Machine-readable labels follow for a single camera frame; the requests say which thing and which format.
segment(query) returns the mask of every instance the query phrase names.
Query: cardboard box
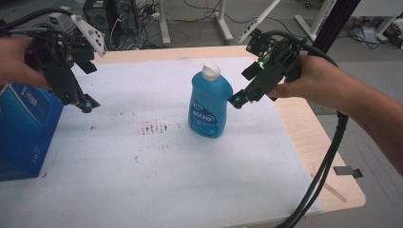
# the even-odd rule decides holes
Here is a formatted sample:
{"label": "cardboard box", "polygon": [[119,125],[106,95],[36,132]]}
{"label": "cardboard box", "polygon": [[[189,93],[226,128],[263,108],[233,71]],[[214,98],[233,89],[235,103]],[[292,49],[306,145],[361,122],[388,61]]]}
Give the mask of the cardboard box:
{"label": "cardboard box", "polygon": [[7,85],[0,95],[0,181],[38,177],[63,104],[30,85]]}

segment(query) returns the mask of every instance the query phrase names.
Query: table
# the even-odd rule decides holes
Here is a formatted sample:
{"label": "table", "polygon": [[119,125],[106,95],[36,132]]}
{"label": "table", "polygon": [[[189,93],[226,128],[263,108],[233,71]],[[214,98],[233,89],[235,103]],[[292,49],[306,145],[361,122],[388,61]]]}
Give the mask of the table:
{"label": "table", "polygon": [[[109,52],[104,58],[96,58],[94,64],[130,63],[156,60],[175,60],[181,58],[220,58],[256,56],[245,50],[245,46],[232,47],[189,47],[152,49],[140,51]],[[329,148],[330,139],[320,125],[314,112],[304,99],[278,99],[275,102],[278,113],[300,155],[301,161],[312,177]],[[333,166],[346,165],[336,154]],[[345,210],[365,204],[363,195],[353,177],[337,176],[331,171],[324,189],[319,195],[324,212]]]}

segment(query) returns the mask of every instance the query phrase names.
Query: floor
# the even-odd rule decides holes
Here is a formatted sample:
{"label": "floor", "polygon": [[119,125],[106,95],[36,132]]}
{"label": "floor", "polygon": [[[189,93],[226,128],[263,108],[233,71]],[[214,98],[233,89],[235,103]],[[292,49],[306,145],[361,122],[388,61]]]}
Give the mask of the floor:
{"label": "floor", "polygon": [[[83,1],[3,0],[0,3],[0,17],[6,22],[10,22],[34,10],[60,6],[69,6],[77,10],[75,13],[81,13],[81,2]],[[143,1],[137,0],[137,2],[140,5]],[[171,46],[167,48],[225,45],[215,20],[194,21],[204,18],[204,14],[209,15],[210,12],[206,8],[214,8],[217,2],[217,0],[166,1],[165,13],[172,42]],[[294,20],[294,15],[299,14],[308,23],[312,23],[320,6],[316,6],[314,3],[311,9],[306,9],[303,2],[281,1],[269,14],[272,19],[265,19],[259,29],[264,31],[288,29],[298,36],[305,36],[303,30]],[[269,3],[271,1],[227,1],[225,20],[235,40],[228,45],[239,45],[238,39],[250,23],[245,22],[259,16]],[[342,69],[369,86],[379,89],[403,103],[403,90],[401,88],[403,85],[403,51],[391,44],[381,44],[372,49],[362,42],[349,38],[347,34],[353,22],[352,19],[347,23],[345,29],[339,34],[340,38],[336,39],[328,54],[337,61]],[[158,22],[150,21],[146,25],[146,29],[149,35],[147,48],[162,48],[163,43]],[[141,44],[142,40],[137,39],[137,43]],[[326,110],[323,112],[319,107],[313,106],[313,109],[329,137],[332,137],[336,126],[335,115]],[[346,164],[351,165],[354,169],[360,169],[363,173],[364,177],[356,181],[365,193],[366,205],[352,210],[307,217],[302,219],[297,227],[403,227],[403,179],[391,167],[370,137],[356,123],[350,121],[338,151]],[[271,223],[253,227],[274,227],[275,225],[275,223]]]}

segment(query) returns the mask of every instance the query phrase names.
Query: human hand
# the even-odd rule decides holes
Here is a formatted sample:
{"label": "human hand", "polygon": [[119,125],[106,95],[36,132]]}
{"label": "human hand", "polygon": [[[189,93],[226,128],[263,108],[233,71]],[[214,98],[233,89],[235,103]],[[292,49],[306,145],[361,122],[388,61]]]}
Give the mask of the human hand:
{"label": "human hand", "polygon": [[277,85],[267,95],[274,98],[301,97],[342,111],[352,89],[362,85],[357,79],[320,57],[300,56],[299,65],[299,79]]}
{"label": "human hand", "polygon": [[0,37],[0,86],[24,83],[51,89],[44,75],[27,66],[24,56],[29,48],[29,37]]}

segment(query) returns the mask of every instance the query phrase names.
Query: blue bottle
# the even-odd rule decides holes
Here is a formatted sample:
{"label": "blue bottle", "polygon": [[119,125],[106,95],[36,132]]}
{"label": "blue bottle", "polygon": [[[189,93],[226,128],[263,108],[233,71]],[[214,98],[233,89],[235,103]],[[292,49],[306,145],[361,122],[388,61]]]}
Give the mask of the blue bottle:
{"label": "blue bottle", "polygon": [[232,86],[221,75],[220,68],[205,62],[202,71],[192,79],[192,97],[189,106],[189,125],[207,138],[218,138],[225,128],[227,100],[233,94]]}

